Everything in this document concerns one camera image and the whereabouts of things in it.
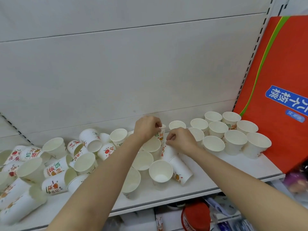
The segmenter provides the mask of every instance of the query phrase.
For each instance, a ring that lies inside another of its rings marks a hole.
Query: store shelf
[[[197,163],[185,155],[181,155],[181,157],[194,173],[193,178],[191,178],[185,186],[182,187],[177,182],[171,180],[166,190],[158,191],[155,189],[150,178],[142,180],[138,187],[138,199],[128,200],[124,195],[120,194],[110,216],[143,210],[221,191]],[[264,155],[256,160],[248,159],[241,154],[237,156],[225,155],[222,159],[264,182],[284,178],[285,176]],[[19,223],[13,226],[0,225],[0,230],[19,231],[48,225],[64,206],[69,197],[69,193],[51,196],[48,198],[46,204],[33,211]]]

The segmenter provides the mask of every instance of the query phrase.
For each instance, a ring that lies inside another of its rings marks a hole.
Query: right hand
[[[167,136],[166,144],[182,151],[185,155],[190,155],[198,144],[189,129],[182,127],[173,129]]]

